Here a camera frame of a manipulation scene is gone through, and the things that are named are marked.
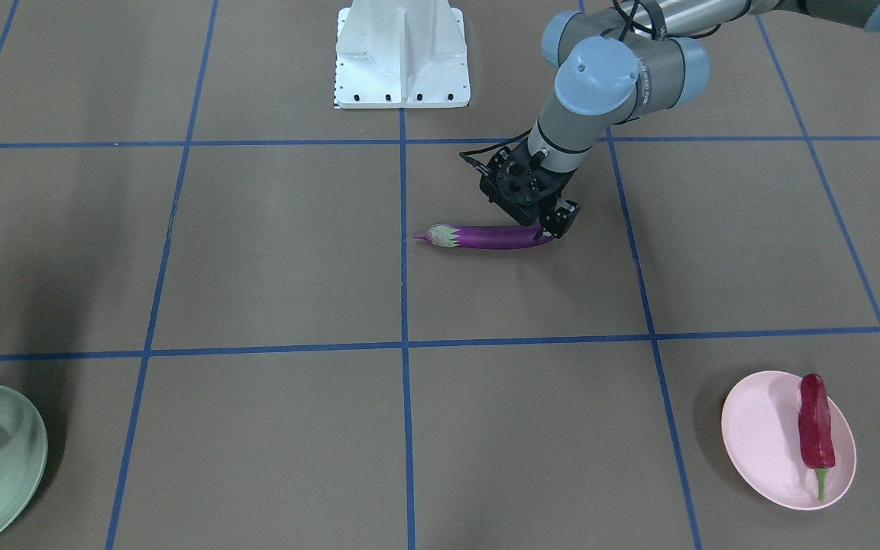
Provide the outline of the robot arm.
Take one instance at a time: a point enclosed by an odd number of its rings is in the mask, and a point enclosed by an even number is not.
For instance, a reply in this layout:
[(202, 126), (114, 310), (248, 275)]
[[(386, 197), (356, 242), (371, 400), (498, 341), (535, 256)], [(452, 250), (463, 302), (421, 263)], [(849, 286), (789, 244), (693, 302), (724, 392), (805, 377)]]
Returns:
[(777, 10), (880, 34), (880, 1), (614, 1), (557, 14), (542, 34), (555, 80), (533, 128), (486, 163), (461, 155), (514, 224), (458, 229), (458, 244), (511, 250), (561, 238), (579, 210), (562, 191), (605, 129), (694, 100), (711, 73), (700, 38)]

